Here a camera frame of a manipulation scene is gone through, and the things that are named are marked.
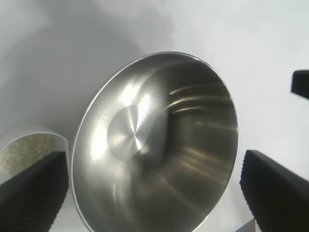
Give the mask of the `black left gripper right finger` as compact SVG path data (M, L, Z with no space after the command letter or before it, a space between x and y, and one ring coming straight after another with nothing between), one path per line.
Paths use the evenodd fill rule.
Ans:
M244 156L240 187L263 232L309 230L309 182L257 150Z

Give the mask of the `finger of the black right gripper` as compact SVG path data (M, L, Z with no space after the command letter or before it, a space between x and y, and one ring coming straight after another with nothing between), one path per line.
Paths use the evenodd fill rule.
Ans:
M309 70L295 70L293 72L291 92L309 99Z

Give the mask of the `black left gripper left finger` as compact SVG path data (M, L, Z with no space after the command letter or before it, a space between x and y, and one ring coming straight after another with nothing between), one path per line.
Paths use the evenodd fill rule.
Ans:
M66 153L53 152L0 186L2 232L47 232L69 189Z

